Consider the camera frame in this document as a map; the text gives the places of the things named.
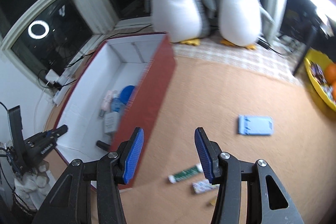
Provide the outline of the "blue phone stand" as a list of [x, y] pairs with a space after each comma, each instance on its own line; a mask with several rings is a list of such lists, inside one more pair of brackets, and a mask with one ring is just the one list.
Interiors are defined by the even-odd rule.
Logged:
[[238, 133], [240, 135], [270, 136], [274, 133], [273, 119], [267, 116], [239, 115]]

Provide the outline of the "red cardboard box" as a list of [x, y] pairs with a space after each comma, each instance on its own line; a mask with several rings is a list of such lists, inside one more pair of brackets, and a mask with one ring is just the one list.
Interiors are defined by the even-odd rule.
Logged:
[[96, 145], [104, 136], [104, 120], [99, 116], [103, 100], [108, 91], [120, 93], [130, 85], [135, 89], [120, 114], [109, 150], [116, 150], [135, 127], [143, 129], [148, 143], [175, 66], [173, 46], [164, 32], [105, 40], [70, 88], [54, 123], [68, 127], [56, 146], [63, 164], [105, 155]]

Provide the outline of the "white power strip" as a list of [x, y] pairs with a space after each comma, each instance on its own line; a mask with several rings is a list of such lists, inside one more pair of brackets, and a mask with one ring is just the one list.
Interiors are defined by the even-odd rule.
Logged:
[[70, 87], [71, 87], [71, 83], [67, 83], [63, 87], [61, 87], [59, 91], [55, 93], [54, 97], [52, 98], [52, 102], [56, 106], [59, 106], [61, 104], [63, 98], [65, 97]]

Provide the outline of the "black lipstick tube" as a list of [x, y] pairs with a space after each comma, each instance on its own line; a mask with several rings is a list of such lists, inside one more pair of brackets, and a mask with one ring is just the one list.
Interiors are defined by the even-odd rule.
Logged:
[[110, 145], [108, 143], [105, 143], [105, 142], [100, 141], [100, 140], [98, 140], [96, 142], [96, 146], [99, 147], [100, 149], [106, 151], [106, 152], [108, 152], [109, 149], [110, 149]]

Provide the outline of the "candy pile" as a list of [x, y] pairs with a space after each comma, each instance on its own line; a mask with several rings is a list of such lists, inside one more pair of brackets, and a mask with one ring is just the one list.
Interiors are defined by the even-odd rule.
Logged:
[[314, 79], [318, 82], [319, 86], [327, 94], [328, 98], [335, 102], [333, 98], [333, 87], [326, 82], [322, 68], [318, 64], [311, 62], [310, 71]]

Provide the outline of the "pink cosmetic bottle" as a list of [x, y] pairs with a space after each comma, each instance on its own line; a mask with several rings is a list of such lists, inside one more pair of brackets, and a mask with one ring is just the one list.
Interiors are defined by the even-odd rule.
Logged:
[[108, 90], [105, 97], [102, 100], [99, 117], [103, 118], [106, 113], [110, 112], [112, 99], [113, 99], [113, 91]]

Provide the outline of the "patterned white lighter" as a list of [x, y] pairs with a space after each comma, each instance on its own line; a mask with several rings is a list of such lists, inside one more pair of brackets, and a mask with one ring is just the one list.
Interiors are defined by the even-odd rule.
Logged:
[[195, 194], [203, 194], [217, 189], [219, 187], [219, 184], [213, 185], [209, 183], [207, 179], [204, 179], [201, 181], [193, 182], [192, 187]]

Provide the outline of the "wooden clothespin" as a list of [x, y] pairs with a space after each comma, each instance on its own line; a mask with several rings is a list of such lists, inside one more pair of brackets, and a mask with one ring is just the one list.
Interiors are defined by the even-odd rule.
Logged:
[[217, 198], [214, 197], [214, 198], [212, 198], [212, 199], [209, 201], [209, 205], [210, 205], [210, 206], [215, 206], [216, 202], [217, 202]]

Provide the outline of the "white usb charger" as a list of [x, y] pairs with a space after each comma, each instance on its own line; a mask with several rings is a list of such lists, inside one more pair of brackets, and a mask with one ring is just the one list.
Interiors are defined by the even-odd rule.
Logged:
[[104, 116], [104, 133], [112, 134], [118, 129], [118, 124], [120, 121], [120, 113], [113, 111], [106, 113]]

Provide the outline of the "yellow fruit bowl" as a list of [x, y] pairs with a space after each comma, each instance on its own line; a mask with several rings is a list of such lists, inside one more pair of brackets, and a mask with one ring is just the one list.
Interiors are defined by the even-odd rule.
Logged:
[[317, 50], [308, 50], [304, 60], [306, 73], [313, 85], [315, 91], [321, 97], [323, 102], [335, 111], [335, 100], [332, 96], [333, 87], [326, 82], [324, 70], [333, 62], [329, 57]]

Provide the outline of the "small plush penguin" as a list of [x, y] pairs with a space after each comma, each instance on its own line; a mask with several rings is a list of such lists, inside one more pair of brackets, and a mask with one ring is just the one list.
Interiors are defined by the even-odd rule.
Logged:
[[272, 16], [260, 0], [218, 0], [218, 29], [220, 41], [226, 46], [256, 49], [262, 33], [262, 17], [274, 25]]

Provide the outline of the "orange fruit back left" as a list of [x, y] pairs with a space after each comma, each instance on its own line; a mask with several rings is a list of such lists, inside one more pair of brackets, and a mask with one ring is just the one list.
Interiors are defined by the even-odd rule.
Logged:
[[324, 69], [323, 74], [325, 76], [326, 82], [332, 85], [336, 81], [336, 63], [329, 63]]

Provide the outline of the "large plush penguin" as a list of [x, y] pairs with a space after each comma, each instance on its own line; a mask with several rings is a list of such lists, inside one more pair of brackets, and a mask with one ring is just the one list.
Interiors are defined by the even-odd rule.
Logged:
[[210, 19], [217, 11], [215, 0], [146, 0], [153, 29], [169, 34], [170, 42], [199, 46], [210, 34]]

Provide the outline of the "clear blue sanitizer bottle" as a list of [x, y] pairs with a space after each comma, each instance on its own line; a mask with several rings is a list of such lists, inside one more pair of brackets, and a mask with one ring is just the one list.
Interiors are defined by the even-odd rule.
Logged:
[[124, 109], [125, 109], [125, 104], [120, 100], [120, 97], [118, 96], [118, 94], [114, 94], [113, 99], [111, 101], [111, 105], [110, 105], [110, 111], [117, 112], [122, 115]]

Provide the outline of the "green white lip balm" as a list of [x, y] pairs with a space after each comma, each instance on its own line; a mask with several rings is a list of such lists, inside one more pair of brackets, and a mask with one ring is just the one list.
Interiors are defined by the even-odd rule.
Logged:
[[200, 163], [188, 168], [188, 169], [185, 169], [185, 170], [182, 170], [178, 173], [175, 173], [175, 174], [171, 174], [168, 176], [168, 181], [172, 184], [175, 184], [177, 182], [181, 182], [181, 181], [184, 181], [184, 180], [187, 180], [189, 178], [192, 178], [200, 173], [203, 172], [203, 169], [202, 169], [202, 166]]

